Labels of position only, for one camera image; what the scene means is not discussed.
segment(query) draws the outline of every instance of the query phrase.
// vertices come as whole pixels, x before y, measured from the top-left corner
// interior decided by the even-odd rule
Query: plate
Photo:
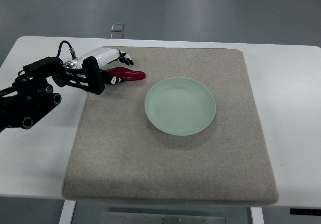
[[[216,104],[200,82],[172,77],[155,84],[146,95],[145,112],[159,130],[178,136],[204,130],[214,119]]]

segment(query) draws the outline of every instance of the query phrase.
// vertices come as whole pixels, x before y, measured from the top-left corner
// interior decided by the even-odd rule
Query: table leg
[[[75,201],[65,200],[64,207],[62,208],[59,224],[71,224],[75,205],[76,205]]]
[[[251,207],[252,224],[264,224],[263,212],[260,207]]]

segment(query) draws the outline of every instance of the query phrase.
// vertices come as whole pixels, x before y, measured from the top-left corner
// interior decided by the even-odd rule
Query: beige felt mat
[[[147,77],[88,94],[62,186],[66,199],[252,206],[277,201],[241,51],[118,49],[132,57],[131,69]],[[213,122],[195,135],[163,133],[144,111],[150,88],[176,76],[201,82],[216,101]]]

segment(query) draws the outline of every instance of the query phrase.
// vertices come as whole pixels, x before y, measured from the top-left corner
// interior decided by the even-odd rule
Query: metal plate
[[[124,31],[125,24],[112,24],[111,31],[112,32],[122,32]]]
[[[123,39],[124,38],[124,34],[123,33],[112,33],[110,38],[112,38],[112,39]]]
[[[163,215],[163,224],[225,224],[225,218],[213,216]]]
[[[102,212],[100,224],[225,224],[225,218],[213,216],[161,215],[146,213]]]
[[[163,215],[125,212],[103,212],[100,224],[163,224]]]

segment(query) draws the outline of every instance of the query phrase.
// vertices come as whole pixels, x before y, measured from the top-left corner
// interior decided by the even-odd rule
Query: robotic arm
[[[72,55],[72,59],[65,63],[59,58],[63,43],[69,45]],[[50,76],[59,87],[68,85],[94,94],[101,94],[105,83],[123,82],[123,78],[100,69],[118,59],[126,65],[133,65],[125,52],[106,47],[78,59],[70,43],[61,42],[57,57],[46,57],[24,66],[12,86],[0,90],[0,132],[5,128],[30,129],[60,104],[60,94],[55,93],[47,82]]]

